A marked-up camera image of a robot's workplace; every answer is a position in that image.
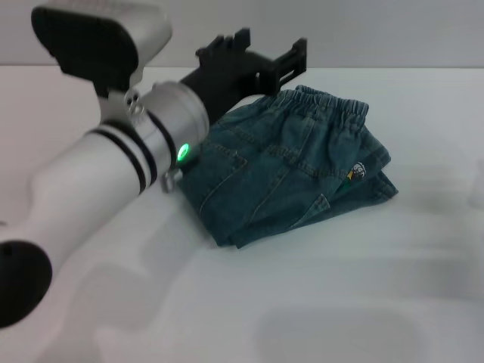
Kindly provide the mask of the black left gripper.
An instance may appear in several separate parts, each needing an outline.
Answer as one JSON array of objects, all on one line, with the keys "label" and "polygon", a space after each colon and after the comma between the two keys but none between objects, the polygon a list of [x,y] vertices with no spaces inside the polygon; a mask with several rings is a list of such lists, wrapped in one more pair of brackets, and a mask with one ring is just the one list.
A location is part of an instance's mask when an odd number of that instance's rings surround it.
[{"label": "black left gripper", "polygon": [[196,51],[200,66],[181,80],[201,100],[210,122],[252,95],[275,95],[307,68],[307,39],[300,38],[275,61],[246,51],[250,29],[218,35]]}]

